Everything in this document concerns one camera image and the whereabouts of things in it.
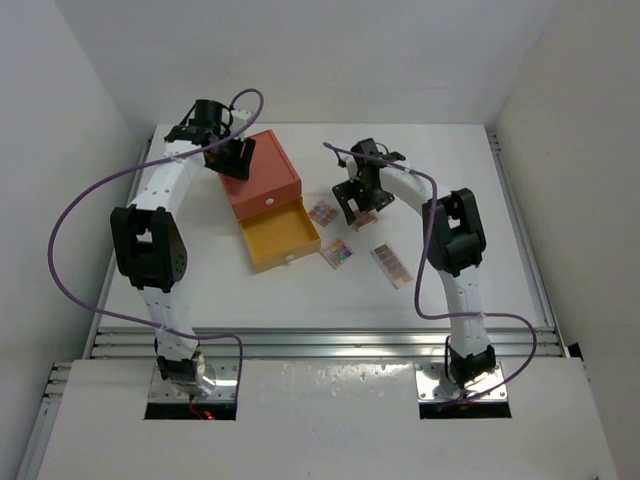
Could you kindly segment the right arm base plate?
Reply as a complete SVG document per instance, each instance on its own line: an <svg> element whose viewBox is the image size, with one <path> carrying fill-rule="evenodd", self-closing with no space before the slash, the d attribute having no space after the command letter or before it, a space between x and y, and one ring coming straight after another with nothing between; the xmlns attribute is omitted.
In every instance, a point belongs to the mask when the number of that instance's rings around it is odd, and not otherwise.
<svg viewBox="0 0 640 480"><path fill-rule="evenodd" d="M504 403L508 401L507 388L501 364L488 373L482 373L459 387L445 376L444 361L414 364L417 397L421 404L440 404L469 400L472 403Z"/></svg>

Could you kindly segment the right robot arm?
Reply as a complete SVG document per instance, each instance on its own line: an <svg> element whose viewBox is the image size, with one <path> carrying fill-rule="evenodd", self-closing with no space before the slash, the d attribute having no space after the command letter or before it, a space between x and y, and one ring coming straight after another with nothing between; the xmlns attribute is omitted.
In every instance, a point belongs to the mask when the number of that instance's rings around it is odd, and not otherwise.
<svg viewBox="0 0 640 480"><path fill-rule="evenodd" d="M486 237L474 194L467 188L440 192L435 180L408 166L396 151L382 152L366 138L338 149L338 166L348 179L332 192L349 225L358 214L386 208L394 200L410 206L423 224L423 248L416 282L429 265L442 282L450 319L445 377L458 388L496 367L496 355L482 318L479 266Z"/></svg>

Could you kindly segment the nine-pan warm eyeshadow palette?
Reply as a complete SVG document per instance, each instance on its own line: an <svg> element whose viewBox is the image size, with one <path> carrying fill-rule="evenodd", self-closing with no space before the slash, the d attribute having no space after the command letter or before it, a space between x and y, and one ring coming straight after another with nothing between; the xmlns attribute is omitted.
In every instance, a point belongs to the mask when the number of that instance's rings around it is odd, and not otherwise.
<svg viewBox="0 0 640 480"><path fill-rule="evenodd" d="M309 211L309 217L322 227L328 226L337 216L337 210L326 203L318 201Z"/></svg>

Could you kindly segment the yellow drawer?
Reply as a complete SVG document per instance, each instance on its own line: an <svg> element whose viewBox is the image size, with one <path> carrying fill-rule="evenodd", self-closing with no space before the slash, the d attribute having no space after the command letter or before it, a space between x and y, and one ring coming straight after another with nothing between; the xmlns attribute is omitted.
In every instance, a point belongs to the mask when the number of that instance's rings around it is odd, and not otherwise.
<svg viewBox="0 0 640 480"><path fill-rule="evenodd" d="M317 253L321 238L301 198L238 222L256 273Z"/></svg>

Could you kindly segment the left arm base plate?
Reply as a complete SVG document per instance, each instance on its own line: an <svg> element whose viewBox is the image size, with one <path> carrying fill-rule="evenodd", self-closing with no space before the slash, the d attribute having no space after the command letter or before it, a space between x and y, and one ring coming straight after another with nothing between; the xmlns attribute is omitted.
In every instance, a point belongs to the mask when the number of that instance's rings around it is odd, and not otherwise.
<svg viewBox="0 0 640 480"><path fill-rule="evenodd" d="M158 366L153 369L147 400L155 404L233 403L236 399L238 363L222 359L206 360L204 374L196 384L177 384L163 380Z"/></svg>

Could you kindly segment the orange drawer box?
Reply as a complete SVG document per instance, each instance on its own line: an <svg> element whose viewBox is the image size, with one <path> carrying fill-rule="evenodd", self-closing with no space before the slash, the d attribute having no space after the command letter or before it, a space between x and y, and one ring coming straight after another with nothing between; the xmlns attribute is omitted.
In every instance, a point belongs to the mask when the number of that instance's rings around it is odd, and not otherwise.
<svg viewBox="0 0 640 480"><path fill-rule="evenodd" d="M266 185L273 188L295 181L301 182L296 169L273 130L265 130L248 138L256 141L249 179L241 181L222 174L219 175L228 200L230 194L238 193L243 187L257 188L260 185Z"/></svg>

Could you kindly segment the four-pan brown eyeshadow palette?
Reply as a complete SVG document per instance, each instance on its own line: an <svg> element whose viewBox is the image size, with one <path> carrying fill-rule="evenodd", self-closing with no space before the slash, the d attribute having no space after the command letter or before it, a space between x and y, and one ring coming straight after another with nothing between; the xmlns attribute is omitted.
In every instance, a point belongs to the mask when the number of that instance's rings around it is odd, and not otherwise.
<svg viewBox="0 0 640 480"><path fill-rule="evenodd" d="M352 223L352 228L356 232L359 232L364 228L375 224L378 221L376 215L372 212L357 211L354 213L354 217L355 219L354 219L354 222Z"/></svg>

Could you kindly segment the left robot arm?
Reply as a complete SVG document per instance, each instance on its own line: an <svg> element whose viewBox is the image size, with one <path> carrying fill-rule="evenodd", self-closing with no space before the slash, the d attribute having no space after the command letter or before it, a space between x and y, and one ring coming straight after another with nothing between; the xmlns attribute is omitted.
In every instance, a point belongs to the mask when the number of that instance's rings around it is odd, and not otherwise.
<svg viewBox="0 0 640 480"><path fill-rule="evenodd" d="M241 130L252 115L216 101L196 101L164 138L168 162L128 206L115 208L110 216L118 269L139 291L155 331L160 375L192 397L204 397L212 385L178 285L186 274L188 252L176 217L204 169L248 178L255 143L244 139Z"/></svg>

